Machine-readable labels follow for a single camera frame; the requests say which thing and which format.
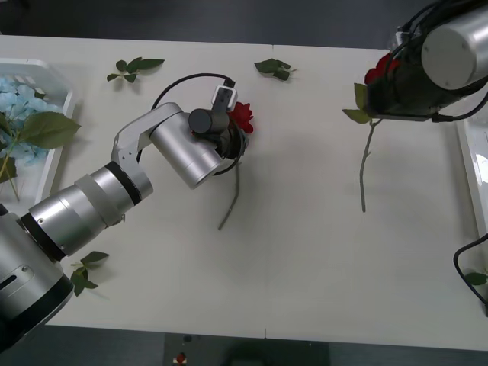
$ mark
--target white table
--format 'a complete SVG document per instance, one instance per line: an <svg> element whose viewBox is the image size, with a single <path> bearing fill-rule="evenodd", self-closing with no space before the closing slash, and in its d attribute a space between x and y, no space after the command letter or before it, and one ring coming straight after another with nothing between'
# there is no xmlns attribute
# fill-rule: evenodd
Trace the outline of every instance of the white table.
<svg viewBox="0 0 488 366"><path fill-rule="evenodd" d="M255 115L224 230L233 174L190 191L149 148L142 164L155 193L66 260L70 274L92 250L111 255L93 274L99 289L50 324L488 350L488 319L451 263L476 232L454 126L383 122L361 212L368 127L341 109L354 107L353 83L385 51L5 36L0 50L55 64L79 90L82 129L61 188L109 159L115 133L184 75L231 76ZM105 81L116 61L137 56L166 62L135 85ZM255 71L270 57L299 69L291 82ZM207 107L217 83L187 82L166 100Z"/></svg>

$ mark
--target blue hydrangea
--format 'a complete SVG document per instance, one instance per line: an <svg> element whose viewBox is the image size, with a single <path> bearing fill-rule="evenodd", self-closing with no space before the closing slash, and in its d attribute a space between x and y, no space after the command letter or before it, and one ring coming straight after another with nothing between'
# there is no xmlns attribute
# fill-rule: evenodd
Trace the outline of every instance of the blue hydrangea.
<svg viewBox="0 0 488 366"><path fill-rule="evenodd" d="M48 104L35 97L35 91L27 85L19 85L6 78L0 78L0 112L9 120L10 126L15 130L24 127L25 120L32 114L40 112L58 112L62 109L54 104ZM7 133L0 131L0 141L7 147L0 151L0 158L5 157L6 151L11 148L13 139ZM26 165L32 165L43 160L48 150L33 146L29 143L16 144L10 156L23 159Z"/></svg>

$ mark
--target black cable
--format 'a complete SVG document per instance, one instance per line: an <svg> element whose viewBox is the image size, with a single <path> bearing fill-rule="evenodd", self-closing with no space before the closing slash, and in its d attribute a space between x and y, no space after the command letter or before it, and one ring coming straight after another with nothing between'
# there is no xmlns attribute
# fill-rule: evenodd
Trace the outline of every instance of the black cable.
<svg viewBox="0 0 488 366"><path fill-rule="evenodd" d="M395 58L395 56L401 51L403 50L406 46L408 46L409 42L405 42L405 43L402 43L400 44L395 50L393 50L393 52L391 53L391 56L390 56L390 59L388 60L387 62L387 67L386 69L384 70L384 81L385 82L388 82L388 69L390 68L391 66L391 63L393 62L393 59Z"/></svg>
<svg viewBox="0 0 488 366"><path fill-rule="evenodd" d="M414 21L417 20L418 17L420 17L420 15L424 14L426 11L428 11L429 9L431 8L434 8L439 2L433 2L427 6L425 6L421 11L419 11L417 14L415 14L412 19L410 19L409 21L407 21L403 27L401 28L403 32L408 32L410 31L410 28L412 27L412 24Z"/></svg>
<svg viewBox="0 0 488 366"><path fill-rule="evenodd" d="M469 250L475 246L478 246L482 242L486 242L487 240L488 240L488 234L485 234L484 236L482 236L478 240L472 242L471 244L468 244L467 246L463 246L461 249L457 250L456 253L454 254L454 258L453 258L454 266L456 268L457 273L461 276L464 283L470 288L471 291L473 291L473 294L475 294L476 297L478 299L480 299L480 301L483 303L483 305L486 308L488 308L488 301L486 301L484 299L484 297L481 296L478 291L476 291L476 288L474 288L473 285L469 283L469 281L466 279L466 277L464 277L462 270L459 268L459 255L461 255L463 252L466 252L467 250Z"/></svg>
<svg viewBox="0 0 488 366"><path fill-rule="evenodd" d="M435 113L432 115L432 122L455 122L456 120L465 120L466 118L474 116L478 113L485 104L488 103L488 93L486 93L485 98L481 100L481 102L471 111L461 116L445 116L443 114Z"/></svg>
<svg viewBox="0 0 488 366"><path fill-rule="evenodd" d="M230 121L234 124L234 126L237 129L237 132L239 133L239 136L241 138L241 148L239 151L239 155L234 159L233 163L231 165L229 165L227 168L225 168L224 170L221 170L220 172L215 173L214 174L215 176L225 174L230 169L232 169L234 166L236 166L239 163L239 160L242 158L242 155L244 155L244 150L246 149L246 136L244 136L243 131L241 130L241 128L239 127L237 122L234 121L233 118L230 118Z"/></svg>
<svg viewBox="0 0 488 366"><path fill-rule="evenodd" d="M162 97L164 97L166 94L168 94L168 92L171 89L173 89L176 85L181 84L182 82L186 82L187 80L190 80L190 79L203 78L203 77L213 77L213 78L224 79L225 80L224 85L229 86L231 88L233 88L234 85L236 84L229 76L225 76L225 75L221 75L221 74L213 74L213 73L208 73L208 72L202 72L200 74L188 75L188 76L185 76L184 78L176 80L171 85L168 85L168 87L162 91L162 93L159 95L159 97L154 102L154 104L151 108L151 111L154 111L158 107L158 104L161 101ZM143 154L142 150L137 153L137 158L136 158L137 162L140 161L140 157L142 156L142 154Z"/></svg>

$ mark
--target floor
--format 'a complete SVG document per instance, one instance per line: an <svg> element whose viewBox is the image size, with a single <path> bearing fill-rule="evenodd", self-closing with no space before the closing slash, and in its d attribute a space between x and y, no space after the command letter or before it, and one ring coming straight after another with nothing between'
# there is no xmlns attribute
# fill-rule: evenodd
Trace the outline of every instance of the floor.
<svg viewBox="0 0 488 366"><path fill-rule="evenodd" d="M21 0L0 2L0 32L49 37L383 49L387 48L396 26L431 0L28 1L29 10L22 6ZM227 349L247 342L199 336L193 336L191 342L185 340L189 339L175 334L46 326L33 339L0 356L0 364L170 365L173 357L184 350L188 364L210 366L221 364ZM300 356L302 364L322 366L488 364L488 352L271 340L253 342L257 342L256 347L265 347L277 355L294 352Z"/></svg>

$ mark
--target loose leaf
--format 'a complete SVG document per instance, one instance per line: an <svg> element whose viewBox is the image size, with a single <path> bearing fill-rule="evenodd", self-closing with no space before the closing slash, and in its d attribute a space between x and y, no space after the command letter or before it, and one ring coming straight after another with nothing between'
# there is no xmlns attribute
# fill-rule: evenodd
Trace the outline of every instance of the loose leaf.
<svg viewBox="0 0 488 366"><path fill-rule="evenodd" d="M280 69L280 63L276 59L267 59L260 63L254 63L256 69L263 74L272 74Z"/></svg>
<svg viewBox="0 0 488 366"><path fill-rule="evenodd" d="M278 64L279 64L281 67L283 67L284 69L289 70L289 69L291 68L291 66L290 66L290 65L288 65L287 63L284 63L283 61L280 61L279 59L277 59L277 61L278 61Z"/></svg>
<svg viewBox="0 0 488 366"><path fill-rule="evenodd" d="M165 60L163 59L142 59L139 62L138 70L150 70L161 65Z"/></svg>
<svg viewBox="0 0 488 366"><path fill-rule="evenodd" d="M83 292L83 290L85 289L86 281L87 280L85 280L83 275L81 273L79 273L78 270L76 270L72 273L71 282L75 286L76 297L78 297Z"/></svg>
<svg viewBox="0 0 488 366"><path fill-rule="evenodd" d="M277 72L273 72L273 76L285 82L290 77L290 73L288 71L279 70Z"/></svg>
<svg viewBox="0 0 488 366"><path fill-rule="evenodd" d="M124 79L126 79L128 82L135 82L136 77L137 74L124 75Z"/></svg>
<svg viewBox="0 0 488 366"><path fill-rule="evenodd" d="M110 74L107 76L107 81L111 82L112 80L118 78L120 75L119 74Z"/></svg>
<svg viewBox="0 0 488 366"><path fill-rule="evenodd" d="M115 67L117 67L117 70L119 70L120 72L124 72L127 68L127 63L123 60L120 60L120 61L117 61L117 63L115 64Z"/></svg>
<svg viewBox="0 0 488 366"><path fill-rule="evenodd" d="M0 130L2 130L3 132L5 132L6 134L9 134L8 133L8 122L7 122L7 118L5 117L5 115L3 113L0 113Z"/></svg>
<svg viewBox="0 0 488 366"><path fill-rule="evenodd" d="M470 274L466 274L465 277L466 277L466 281L468 281L473 286L481 286L482 284L488 282L488 276L481 273L473 272Z"/></svg>
<svg viewBox="0 0 488 366"><path fill-rule="evenodd" d="M0 169L5 163L5 158L0 158ZM4 181L8 180L8 177L10 178L15 178L17 176L17 167L15 166L15 159L14 158L8 158L7 165L5 166L5 170L2 173L2 176L0 176L0 183L3 183Z"/></svg>
<svg viewBox="0 0 488 366"><path fill-rule="evenodd" d="M56 112L42 112L29 116L21 132L20 142L43 149L55 149L71 141L80 126L71 118Z"/></svg>
<svg viewBox="0 0 488 366"><path fill-rule="evenodd" d="M90 290L94 290L95 288L98 287L97 284L94 284L93 282L89 281L89 280L86 280L85 282L85 287L90 289Z"/></svg>
<svg viewBox="0 0 488 366"><path fill-rule="evenodd" d="M135 73L139 69L139 63L140 60L142 60L142 57L137 57L136 59L133 59L132 61L129 62L129 65L125 68L125 71L127 71L130 74Z"/></svg>
<svg viewBox="0 0 488 366"><path fill-rule="evenodd" d="M102 252L91 252L88 254L86 257L84 257L81 262L86 265L88 263L93 263L93 262L98 262L101 261L102 259L105 259L108 257L107 253L102 253Z"/></svg>
<svg viewBox="0 0 488 366"><path fill-rule="evenodd" d="M351 118L354 122L358 122L359 124L366 124L371 119L365 112L360 110L343 109L342 111L346 113L347 116Z"/></svg>
<svg viewBox="0 0 488 366"><path fill-rule="evenodd" d="M368 96L368 88L366 85L354 84L354 94L356 96L356 105L360 110L363 110L366 105L366 98Z"/></svg>

